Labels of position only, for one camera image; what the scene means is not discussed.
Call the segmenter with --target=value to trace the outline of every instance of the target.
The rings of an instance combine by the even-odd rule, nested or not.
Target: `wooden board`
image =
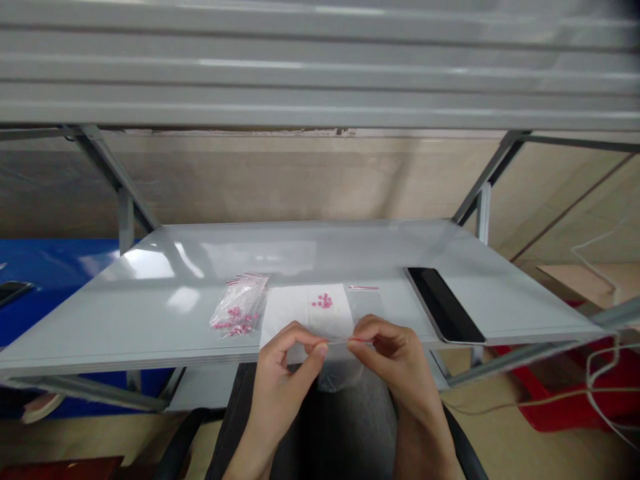
[[[595,267],[620,286],[620,303],[640,295],[640,263],[599,263]],[[584,265],[540,265],[538,269],[602,309],[613,306],[611,286]]]
[[[0,480],[111,480],[122,460],[104,457],[13,465],[0,472]]]

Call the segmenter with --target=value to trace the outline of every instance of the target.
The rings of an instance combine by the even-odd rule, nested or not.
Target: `blue table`
[[[0,349],[8,346],[120,256],[117,239],[0,240],[0,283],[16,280],[34,290],[0,307]],[[158,396],[173,369],[142,371],[143,393]],[[88,379],[126,388],[125,372],[87,373]],[[49,418],[139,413],[67,398]]]

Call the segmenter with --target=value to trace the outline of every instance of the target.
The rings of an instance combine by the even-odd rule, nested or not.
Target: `wall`
[[[640,140],[636,134],[541,133]],[[132,131],[106,137],[163,223],[202,223],[450,217],[502,135]],[[624,158],[527,144],[493,190],[490,245],[512,258]],[[613,228],[640,183],[639,162],[630,161],[589,195],[518,266],[544,281],[537,265],[577,262],[569,248]],[[615,235],[585,250],[590,259],[640,261],[639,201]],[[115,205],[113,192],[72,142],[0,143],[0,237],[114,237]],[[475,216],[467,228],[474,224]]]

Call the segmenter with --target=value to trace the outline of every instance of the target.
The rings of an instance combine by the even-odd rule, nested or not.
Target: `smartphone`
[[[446,343],[484,345],[486,338],[460,304],[438,270],[406,269],[438,338]]]
[[[34,284],[28,282],[7,281],[0,285],[0,307],[8,304],[10,301],[16,300],[29,290],[32,290]]]

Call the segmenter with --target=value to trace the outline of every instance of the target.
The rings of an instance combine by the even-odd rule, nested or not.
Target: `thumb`
[[[318,374],[320,374],[328,351],[329,346],[326,343],[318,343],[304,363],[300,365],[300,368],[291,376],[289,384],[293,390],[292,394],[295,395],[300,402],[304,400],[311,384]]]
[[[389,369],[391,367],[391,360],[383,357],[374,349],[370,349],[364,343],[350,340],[347,344],[349,351],[360,360],[368,368],[376,373],[382,380],[387,380],[389,376]]]

